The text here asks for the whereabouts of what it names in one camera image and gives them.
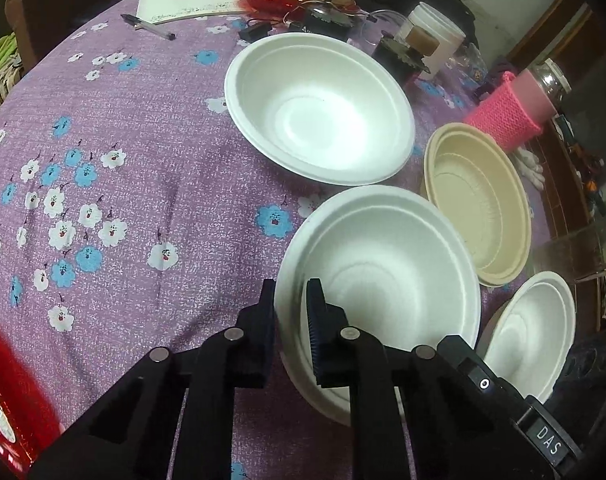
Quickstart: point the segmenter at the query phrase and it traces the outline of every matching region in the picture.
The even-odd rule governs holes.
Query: sticker
[[[1,407],[0,407],[0,432],[12,444],[16,444],[16,435],[14,435],[14,430],[10,426],[10,421],[7,420],[7,417],[3,413],[3,410],[1,409]]]

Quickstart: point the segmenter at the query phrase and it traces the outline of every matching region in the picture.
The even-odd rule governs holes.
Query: pink knitted cover
[[[543,131],[528,116],[512,91],[515,77],[512,72],[504,72],[502,84],[463,120],[493,137],[508,153]]]

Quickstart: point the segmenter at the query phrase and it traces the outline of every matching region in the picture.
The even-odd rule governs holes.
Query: silver rivet
[[[160,363],[161,361],[165,361],[169,355],[170,351],[167,348],[159,346],[157,348],[154,348],[149,353],[149,358],[154,362]]]
[[[360,336],[360,332],[358,328],[354,328],[353,326],[346,326],[340,331],[340,336],[343,339],[349,339],[350,341],[354,339],[358,339]]]
[[[416,355],[421,359],[432,359],[436,351],[429,345],[420,345],[416,347]]]
[[[224,333],[225,339],[229,339],[230,341],[236,341],[244,335],[245,333],[243,332],[243,330],[235,326],[228,328],[227,330],[225,330]]]

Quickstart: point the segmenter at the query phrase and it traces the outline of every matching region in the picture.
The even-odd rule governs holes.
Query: pen
[[[121,17],[126,21],[126,23],[129,23],[129,25],[140,25],[145,30],[149,30],[150,32],[153,32],[161,38],[165,38],[166,40],[176,39],[176,34],[172,32],[165,32],[163,29],[157,27],[153,23],[145,22],[144,20],[141,20],[140,18],[137,18],[132,14],[122,14]]]

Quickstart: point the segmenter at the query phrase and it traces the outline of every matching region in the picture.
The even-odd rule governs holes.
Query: table
[[[150,348],[232,325],[339,190],[276,166],[235,128],[223,82],[246,46],[238,16],[167,24],[167,41],[122,21],[136,4],[67,38],[0,108],[0,331],[65,426]],[[408,97],[416,146],[386,184],[418,191],[430,134],[473,104],[447,68]],[[539,244],[544,210],[525,186]],[[523,280],[483,288],[483,326]],[[345,479],[350,446],[278,358],[265,391],[237,393],[232,478]]]

